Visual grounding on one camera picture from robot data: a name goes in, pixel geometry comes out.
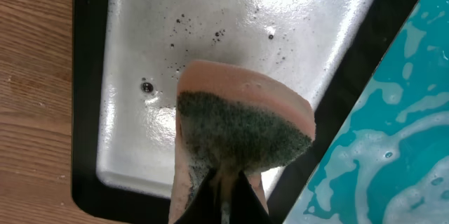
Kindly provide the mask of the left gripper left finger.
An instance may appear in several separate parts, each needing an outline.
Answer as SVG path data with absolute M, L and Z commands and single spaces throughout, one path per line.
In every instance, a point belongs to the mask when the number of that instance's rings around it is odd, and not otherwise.
M 216 169 L 211 169 L 201 182 L 196 196 L 175 224 L 220 224 L 222 221 L 220 189 L 215 181 Z

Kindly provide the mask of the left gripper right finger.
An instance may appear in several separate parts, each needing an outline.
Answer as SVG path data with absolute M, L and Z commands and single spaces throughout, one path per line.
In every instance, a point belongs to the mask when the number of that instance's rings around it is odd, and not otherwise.
M 230 224 L 272 224 L 244 172 L 240 171 L 231 193 Z

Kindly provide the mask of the green and pink sponge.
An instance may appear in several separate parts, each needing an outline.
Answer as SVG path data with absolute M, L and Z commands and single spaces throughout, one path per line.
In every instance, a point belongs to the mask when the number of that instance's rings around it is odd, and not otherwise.
M 185 212 L 211 169 L 221 182 L 221 223 L 229 223 L 240 171 L 268 212 L 262 173 L 286 166 L 314 142 L 314 111 L 299 94 L 266 75 L 196 60 L 179 78 L 175 176 L 168 220 Z

